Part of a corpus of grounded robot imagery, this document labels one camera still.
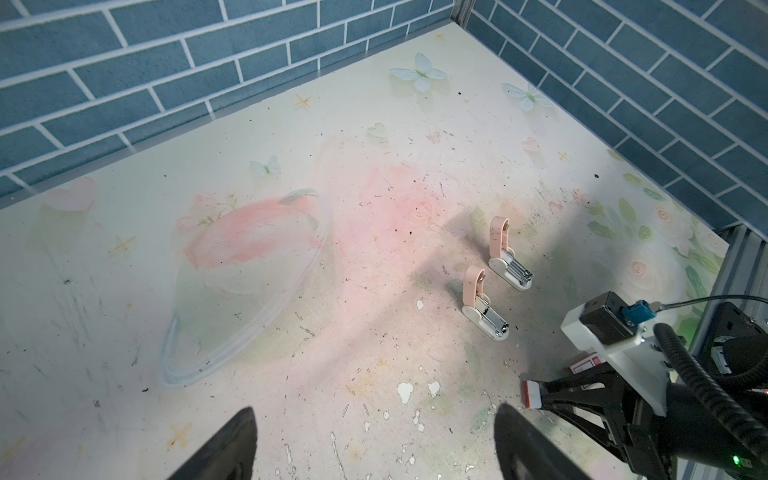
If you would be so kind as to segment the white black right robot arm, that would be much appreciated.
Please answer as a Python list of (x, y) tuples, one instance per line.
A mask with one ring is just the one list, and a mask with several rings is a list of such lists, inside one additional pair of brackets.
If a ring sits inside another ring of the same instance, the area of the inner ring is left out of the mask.
[(767, 334), (733, 295), (713, 297), (701, 346), (690, 350), (660, 302), (612, 292), (568, 313), (562, 328), (598, 363), (526, 381), (526, 405), (553, 413), (648, 479), (689, 460), (735, 479), (767, 475)]

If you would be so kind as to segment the red staple box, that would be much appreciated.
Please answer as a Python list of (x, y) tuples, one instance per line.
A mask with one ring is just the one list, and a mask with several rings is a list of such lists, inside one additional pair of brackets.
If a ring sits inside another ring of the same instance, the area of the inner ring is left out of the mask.
[(578, 374), (604, 363), (604, 360), (597, 353), (589, 353), (584, 358), (577, 360), (569, 366), (573, 374)]

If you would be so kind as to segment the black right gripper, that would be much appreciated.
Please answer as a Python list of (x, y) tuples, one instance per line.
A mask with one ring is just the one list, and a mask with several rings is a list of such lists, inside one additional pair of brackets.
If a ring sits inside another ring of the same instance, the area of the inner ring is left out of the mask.
[(601, 424), (579, 415), (572, 406), (543, 407), (600, 445), (646, 479), (674, 479), (676, 461), (661, 437), (665, 417), (603, 363), (577, 374), (541, 384), (543, 404), (606, 404)]

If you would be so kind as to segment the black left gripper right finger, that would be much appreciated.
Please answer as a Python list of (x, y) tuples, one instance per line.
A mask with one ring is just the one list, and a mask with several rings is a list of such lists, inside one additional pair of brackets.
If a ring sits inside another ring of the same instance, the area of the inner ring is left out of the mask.
[(507, 403), (499, 405), (494, 417), (494, 443), (504, 480), (589, 479), (584, 471)]

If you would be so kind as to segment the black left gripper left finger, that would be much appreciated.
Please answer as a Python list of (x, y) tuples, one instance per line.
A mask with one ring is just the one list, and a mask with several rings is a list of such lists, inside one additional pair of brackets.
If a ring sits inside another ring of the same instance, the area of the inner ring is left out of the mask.
[(253, 475), (258, 428), (248, 406), (238, 411), (169, 480), (245, 479)]

